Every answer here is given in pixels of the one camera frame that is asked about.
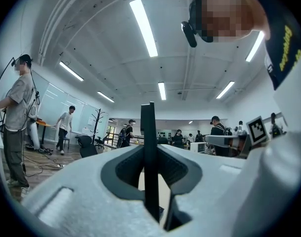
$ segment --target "sneaker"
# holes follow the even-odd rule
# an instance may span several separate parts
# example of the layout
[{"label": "sneaker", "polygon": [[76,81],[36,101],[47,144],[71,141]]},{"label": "sneaker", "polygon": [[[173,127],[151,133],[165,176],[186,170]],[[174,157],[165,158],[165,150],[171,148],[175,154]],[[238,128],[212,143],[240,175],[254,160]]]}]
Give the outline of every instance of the sneaker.
[{"label": "sneaker", "polygon": [[29,192],[31,187],[21,187],[21,198],[24,198]]},{"label": "sneaker", "polygon": [[18,181],[10,178],[6,181],[6,184],[9,186],[9,187],[16,187],[16,186],[19,186],[19,183]]}]

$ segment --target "wooden table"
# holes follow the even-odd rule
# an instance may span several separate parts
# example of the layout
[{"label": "wooden table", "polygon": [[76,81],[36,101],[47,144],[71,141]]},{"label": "wooden table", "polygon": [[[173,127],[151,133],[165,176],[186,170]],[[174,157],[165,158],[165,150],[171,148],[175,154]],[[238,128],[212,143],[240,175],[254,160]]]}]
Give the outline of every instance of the wooden table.
[{"label": "wooden table", "polygon": [[41,141],[41,144],[43,144],[43,139],[45,137],[46,127],[52,127],[52,125],[44,124],[44,123],[41,123],[41,122],[38,122],[38,121],[36,121],[36,124],[37,124],[37,128],[39,127],[39,125],[43,126],[43,135],[42,135],[42,141]]}]

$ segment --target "black coat rack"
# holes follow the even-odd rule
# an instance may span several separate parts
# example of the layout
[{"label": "black coat rack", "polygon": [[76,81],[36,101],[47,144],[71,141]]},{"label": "black coat rack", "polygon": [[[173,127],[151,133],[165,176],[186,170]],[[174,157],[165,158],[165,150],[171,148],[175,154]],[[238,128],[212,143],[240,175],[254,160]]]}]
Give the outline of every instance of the black coat rack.
[{"label": "black coat rack", "polygon": [[93,131],[93,139],[92,139],[92,144],[94,144],[94,139],[95,139],[95,133],[96,133],[96,127],[97,127],[97,123],[102,123],[101,121],[99,121],[101,118],[103,117],[100,117],[100,115],[102,113],[105,113],[105,112],[101,112],[101,109],[99,109],[99,111],[95,110],[97,112],[97,117],[94,116],[92,114],[92,116],[95,118],[95,127],[94,127],[94,131]]}]

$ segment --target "wooden floor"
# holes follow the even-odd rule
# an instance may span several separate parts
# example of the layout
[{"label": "wooden floor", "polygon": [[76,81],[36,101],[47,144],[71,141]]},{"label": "wooden floor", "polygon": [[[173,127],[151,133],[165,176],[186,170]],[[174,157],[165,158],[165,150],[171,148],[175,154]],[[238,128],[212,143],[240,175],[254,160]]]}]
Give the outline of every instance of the wooden floor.
[{"label": "wooden floor", "polygon": [[[55,144],[44,144],[45,148],[54,149],[52,155],[40,154],[37,151],[29,151],[26,148],[24,149],[24,164],[26,166],[26,179],[29,182],[31,190],[36,187],[38,184],[46,180],[48,177],[54,175],[60,168],[56,168],[58,164],[68,165],[75,160],[81,159],[80,155],[80,146],[79,145],[70,145],[69,150],[67,147],[64,152],[65,155],[60,155],[60,153],[55,149]],[[112,149],[105,147],[100,148],[98,154],[111,151]],[[2,154],[3,168],[5,172],[6,179],[9,178],[9,170]],[[12,196],[20,201],[21,200],[21,189],[20,188],[10,188]]]}]

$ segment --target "railing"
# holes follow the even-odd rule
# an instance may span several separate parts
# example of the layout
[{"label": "railing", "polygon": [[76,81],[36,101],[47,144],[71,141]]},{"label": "railing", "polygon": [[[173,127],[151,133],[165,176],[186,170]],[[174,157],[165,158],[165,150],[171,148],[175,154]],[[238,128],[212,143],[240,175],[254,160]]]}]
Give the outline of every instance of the railing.
[{"label": "railing", "polygon": [[[107,140],[105,141],[105,144],[107,146],[112,147],[112,148],[116,148],[118,140],[119,140],[119,135],[118,134],[110,133]],[[134,138],[130,139],[129,144],[130,145],[144,144],[144,136],[135,136],[134,135]]]}]

